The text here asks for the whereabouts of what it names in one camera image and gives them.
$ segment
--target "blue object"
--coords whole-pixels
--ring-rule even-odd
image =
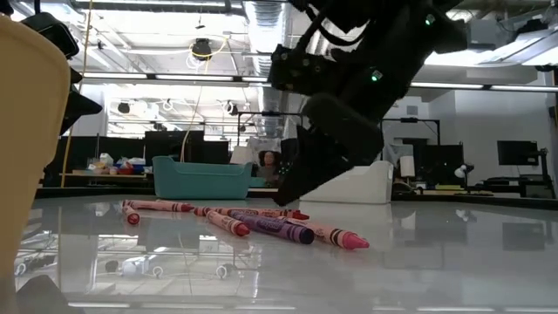
[[[250,187],[251,188],[265,188],[266,181],[265,178],[258,178],[258,177],[253,177],[250,180]]]
[[[248,194],[252,164],[212,165],[153,157],[155,194],[171,200],[242,200]]]

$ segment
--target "lamp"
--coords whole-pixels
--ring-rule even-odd
[[[401,178],[407,178],[407,184],[409,184],[409,178],[415,177],[415,159],[413,156],[401,156],[399,164],[401,166]]]
[[[460,179],[465,179],[465,190],[467,191],[468,194],[471,194],[471,191],[469,190],[469,185],[467,182],[469,173],[471,173],[474,170],[474,165],[471,164],[463,164],[460,167],[458,167],[457,169],[455,169],[455,171],[453,172],[453,174],[455,174],[456,177],[460,178]]]

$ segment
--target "person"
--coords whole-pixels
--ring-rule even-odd
[[[258,168],[257,176],[265,178],[267,183],[273,184],[279,180],[277,170],[276,155],[270,151],[260,152],[260,167]]]

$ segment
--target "crayon wrapper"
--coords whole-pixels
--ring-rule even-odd
[[[135,201],[135,200],[124,200],[122,206],[130,206],[133,209],[145,209],[145,210],[160,210],[160,211],[170,211],[170,212],[181,212],[182,203],[170,202],[170,201]]]
[[[256,215],[243,214],[241,212],[231,213],[233,218],[246,223],[246,225],[254,231],[262,232],[268,235],[278,236],[293,242],[301,242],[301,234],[307,232],[307,228],[297,226],[291,223],[284,223],[279,219],[270,219],[268,217],[259,217]]]
[[[282,218],[284,221],[289,223],[294,223],[298,226],[304,226],[308,229],[314,231],[315,237],[321,242],[326,242],[329,244],[337,245],[340,248],[346,249],[344,247],[343,239],[346,234],[352,234],[353,232],[345,231],[343,229],[337,229],[330,226],[325,226],[312,222],[304,222],[298,219],[292,219],[288,217]]]
[[[237,235],[235,233],[236,230],[236,226],[238,226],[240,223],[240,221],[237,221],[234,218],[231,218],[229,216],[225,216],[225,215],[221,215],[219,213],[217,213],[214,210],[211,210],[208,212],[207,215],[209,221],[211,221],[215,226],[221,228],[221,229],[225,229],[228,232]]]
[[[272,209],[272,208],[212,208],[199,206],[194,209],[194,214],[205,216],[209,211],[214,210],[221,215],[231,215],[234,212],[246,215],[259,215],[263,217],[277,218],[280,216],[292,217],[295,212],[288,209]]]

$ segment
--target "red crayon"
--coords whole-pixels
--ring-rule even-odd
[[[140,222],[140,214],[129,206],[122,206],[122,215],[130,224],[138,224]]]
[[[193,207],[194,214],[198,216],[207,215],[208,212],[214,210],[221,215],[231,215],[231,213],[242,213],[246,215],[259,215],[270,218],[277,218],[285,216],[288,218],[296,218],[299,220],[307,220],[310,218],[308,215],[289,209],[274,209],[274,208],[212,208],[212,207]]]
[[[227,230],[233,235],[245,236],[250,233],[250,229],[248,229],[243,222],[237,221],[235,218],[229,216],[218,214],[214,210],[208,212],[207,218],[215,226]]]
[[[124,200],[122,206],[130,206],[133,209],[162,210],[174,212],[187,212],[192,208],[189,204],[175,201],[135,201]]]
[[[315,222],[303,222],[298,219],[283,217],[284,221],[298,226],[304,226],[314,231],[316,238],[322,242],[336,245],[343,249],[368,249],[370,244],[356,233],[337,229]]]

